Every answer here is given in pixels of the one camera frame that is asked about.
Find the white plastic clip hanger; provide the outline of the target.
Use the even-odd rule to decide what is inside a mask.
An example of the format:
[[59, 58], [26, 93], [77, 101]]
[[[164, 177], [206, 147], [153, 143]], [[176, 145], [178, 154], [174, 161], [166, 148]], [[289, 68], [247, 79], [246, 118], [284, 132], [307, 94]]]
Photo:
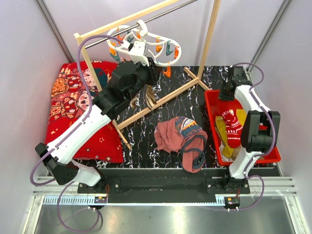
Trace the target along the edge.
[[107, 40], [110, 56], [114, 60], [121, 62], [128, 59], [148, 65], [148, 59], [151, 59], [159, 67], [168, 67], [178, 62], [182, 52], [179, 43], [149, 32], [146, 23], [141, 19], [137, 24], [132, 29], [128, 25], [120, 25], [108, 32], [111, 36], [125, 30], [117, 35], [116, 42]]

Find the brown striped sock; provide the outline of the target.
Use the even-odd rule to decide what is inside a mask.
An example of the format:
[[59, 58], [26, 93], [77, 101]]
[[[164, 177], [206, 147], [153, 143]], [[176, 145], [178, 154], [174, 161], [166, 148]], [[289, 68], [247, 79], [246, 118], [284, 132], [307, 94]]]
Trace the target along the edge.
[[130, 101], [130, 107], [134, 110], [137, 107], [137, 96]]
[[145, 100], [148, 108], [152, 110], [156, 105], [156, 97], [151, 85], [146, 86]]

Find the red patterned sock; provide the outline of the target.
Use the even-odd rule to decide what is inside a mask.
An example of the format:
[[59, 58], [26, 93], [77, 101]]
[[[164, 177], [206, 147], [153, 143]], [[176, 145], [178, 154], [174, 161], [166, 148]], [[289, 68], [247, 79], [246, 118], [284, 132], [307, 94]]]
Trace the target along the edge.
[[226, 126], [227, 143], [231, 148], [237, 148], [241, 145], [241, 132], [243, 126], [239, 122], [233, 109], [227, 109], [222, 112], [222, 118]]

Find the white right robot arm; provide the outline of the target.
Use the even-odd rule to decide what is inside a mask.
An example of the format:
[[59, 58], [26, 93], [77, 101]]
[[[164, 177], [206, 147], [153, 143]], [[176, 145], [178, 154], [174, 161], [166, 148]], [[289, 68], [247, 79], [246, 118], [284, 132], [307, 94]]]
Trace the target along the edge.
[[218, 99], [222, 107], [229, 108], [231, 101], [238, 101], [247, 114], [240, 132], [241, 149], [217, 187], [229, 194], [238, 193], [247, 185], [249, 171], [260, 157], [271, 153], [277, 144], [280, 113], [270, 110], [255, 92], [255, 84], [244, 79], [240, 62], [228, 68], [228, 77], [223, 80]]

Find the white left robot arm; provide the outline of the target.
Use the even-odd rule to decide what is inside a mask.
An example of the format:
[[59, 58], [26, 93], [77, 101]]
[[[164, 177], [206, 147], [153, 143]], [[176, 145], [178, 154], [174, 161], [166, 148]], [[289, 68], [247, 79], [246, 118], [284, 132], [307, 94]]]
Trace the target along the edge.
[[88, 185], [94, 193], [104, 190], [105, 181], [99, 171], [73, 161], [73, 157], [96, 132], [127, 109], [144, 86], [157, 84], [161, 72], [162, 68], [151, 57], [147, 58], [146, 65], [120, 62], [107, 85], [65, 132], [53, 141], [35, 147], [40, 161], [58, 185], [75, 181]]

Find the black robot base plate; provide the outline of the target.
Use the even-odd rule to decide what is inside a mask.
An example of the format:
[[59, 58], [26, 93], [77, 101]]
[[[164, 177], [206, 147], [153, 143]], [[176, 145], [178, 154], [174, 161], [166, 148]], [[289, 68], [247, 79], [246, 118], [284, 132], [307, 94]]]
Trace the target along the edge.
[[246, 179], [233, 179], [227, 169], [202, 169], [192, 174], [183, 169], [101, 169], [102, 186], [92, 190], [80, 183], [78, 193], [108, 192], [109, 204], [166, 205], [217, 203], [216, 195], [248, 195]]

